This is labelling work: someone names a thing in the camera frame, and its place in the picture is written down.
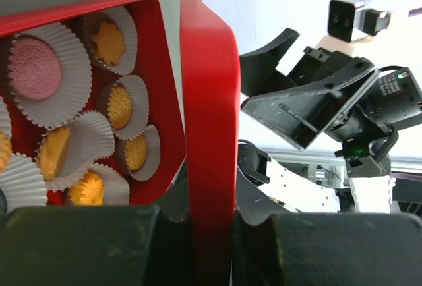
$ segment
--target round pink cookie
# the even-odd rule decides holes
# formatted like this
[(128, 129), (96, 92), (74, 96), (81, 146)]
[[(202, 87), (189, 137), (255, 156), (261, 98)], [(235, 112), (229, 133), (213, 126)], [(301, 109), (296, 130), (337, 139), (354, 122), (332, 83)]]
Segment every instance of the round pink cookie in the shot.
[(10, 85), (15, 93), (32, 100), (43, 100), (55, 93), (60, 85), (60, 61), (44, 42), (21, 38), (9, 57)]

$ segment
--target orange cookie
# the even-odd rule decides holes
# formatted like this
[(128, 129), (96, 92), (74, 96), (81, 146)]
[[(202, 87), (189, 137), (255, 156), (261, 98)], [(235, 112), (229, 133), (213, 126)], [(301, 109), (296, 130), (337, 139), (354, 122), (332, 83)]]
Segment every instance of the orange cookie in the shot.
[(96, 44), (95, 55), (107, 65), (118, 65), (126, 47), (123, 43), (123, 33), (110, 22), (103, 21), (98, 33), (91, 36)]
[(122, 85), (111, 90), (108, 102), (108, 119), (115, 130), (126, 127), (132, 117), (132, 99)]
[(50, 131), (40, 148), (38, 168), (47, 181), (52, 181), (60, 174), (66, 160), (71, 130), (62, 126)]
[(12, 144), (6, 134), (0, 131), (0, 173), (6, 169), (11, 158)]
[(103, 204), (105, 186), (100, 177), (87, 172), (68, 193), (71, 202), (78, 206), (100, 206)]
[(146, 160), (148, 146), (143, 135), (137, 136), (126, 143), (125, 157), (129, 171), (138, 171)]

